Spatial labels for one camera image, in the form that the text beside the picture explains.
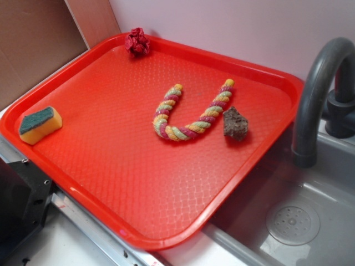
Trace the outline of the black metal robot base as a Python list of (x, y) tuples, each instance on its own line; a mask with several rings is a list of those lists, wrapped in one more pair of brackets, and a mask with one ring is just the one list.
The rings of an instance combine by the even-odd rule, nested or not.
[(1, 160), (1, 248), (18, 246), (43, 228), (52, 187), (34, 163)]

